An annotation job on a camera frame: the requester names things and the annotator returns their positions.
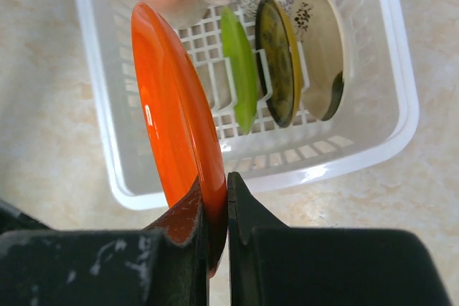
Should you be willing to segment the white plastic dish rack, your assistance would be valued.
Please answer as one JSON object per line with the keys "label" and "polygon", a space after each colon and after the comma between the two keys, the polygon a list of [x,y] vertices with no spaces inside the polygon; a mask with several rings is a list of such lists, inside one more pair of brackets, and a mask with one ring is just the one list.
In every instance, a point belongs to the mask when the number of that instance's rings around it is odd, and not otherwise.
{"label": "white plastic dish rack", "polygon": [[[419,102],[399,0],[334,0],[344,20],[351,75],[336,114],[316,120],[300,105],[279,128],[260,93],[252,131],[243,135],[237,97],[222,54],[221,8],[212,6],[178,36],[201,75],[226,171],[252,192],[340,176],[380,163],[412,139]],[[166,205],[138,95],[131,46],[136,0],[76,0],[114,198],[133,210]]]}

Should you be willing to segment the cream plate with black marks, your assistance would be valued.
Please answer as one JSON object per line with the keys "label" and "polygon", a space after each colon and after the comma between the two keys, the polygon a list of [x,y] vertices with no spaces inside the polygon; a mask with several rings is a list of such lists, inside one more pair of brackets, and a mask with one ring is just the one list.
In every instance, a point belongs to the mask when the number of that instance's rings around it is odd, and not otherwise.
{"label": "cream plate with black marks", "polygon": [[345,23],[333,0],[294,0],[290,20],[301,43],[309,86],[306,110],[328,121],[338,111],[351,76],[351,48]]}

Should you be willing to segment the orange plate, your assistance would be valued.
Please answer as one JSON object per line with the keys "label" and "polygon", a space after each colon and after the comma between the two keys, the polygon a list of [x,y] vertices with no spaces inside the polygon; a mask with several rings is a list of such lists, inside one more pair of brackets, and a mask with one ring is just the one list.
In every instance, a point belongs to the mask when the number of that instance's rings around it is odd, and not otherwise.
{"label": "orange plate", "polygon": [[227,182],[204,89],[175,31],[145,3],[133,7],[131,38],[141,107],[167,203],[174,206],[199,184],[215,273],[226,241]]}

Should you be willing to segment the black and yellow plate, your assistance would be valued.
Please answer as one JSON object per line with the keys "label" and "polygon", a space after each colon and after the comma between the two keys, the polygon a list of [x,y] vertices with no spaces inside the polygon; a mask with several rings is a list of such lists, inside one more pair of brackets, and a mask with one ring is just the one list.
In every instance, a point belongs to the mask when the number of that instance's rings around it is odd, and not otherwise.
{"label": "black and yellow plate", "polygon": [[255,47],[267,57],[273,87],[268,109],[277,125],[286,128],[298,111],[303,79],[293,25],[277,0],[260,0],[257,6]]}

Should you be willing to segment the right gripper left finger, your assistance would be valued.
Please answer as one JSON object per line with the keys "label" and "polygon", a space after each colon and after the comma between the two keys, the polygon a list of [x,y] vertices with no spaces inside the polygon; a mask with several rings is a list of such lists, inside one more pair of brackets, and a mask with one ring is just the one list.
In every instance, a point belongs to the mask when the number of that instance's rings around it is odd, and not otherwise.
{"label": "right gripper left finger", "polygon": [[142,230],[58,231],[1,204],[3,305],[207,305],[200,185]]}

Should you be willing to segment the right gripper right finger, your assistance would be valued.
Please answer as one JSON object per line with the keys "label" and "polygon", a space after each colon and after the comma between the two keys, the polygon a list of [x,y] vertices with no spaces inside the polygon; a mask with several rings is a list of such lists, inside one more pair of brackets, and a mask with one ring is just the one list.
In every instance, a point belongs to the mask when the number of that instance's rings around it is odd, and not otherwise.
{"label": "right gripper right finger", "polygon": [[399,229],[290,227],[241,175],[228,187],[233,305],[449,305],[430,253]]}

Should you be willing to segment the green plate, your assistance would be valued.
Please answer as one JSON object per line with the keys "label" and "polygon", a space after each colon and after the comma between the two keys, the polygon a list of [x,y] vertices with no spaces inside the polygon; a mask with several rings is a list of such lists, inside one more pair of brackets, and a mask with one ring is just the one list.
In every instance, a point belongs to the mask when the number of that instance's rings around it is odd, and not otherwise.
{"label": "green plate", "polygon": [[222,10],[221,30],[223,56],[230,60],[237,94],[235,118],[242,134],[247,135],[257,112],[257,66],[245,30],[227,6]]}

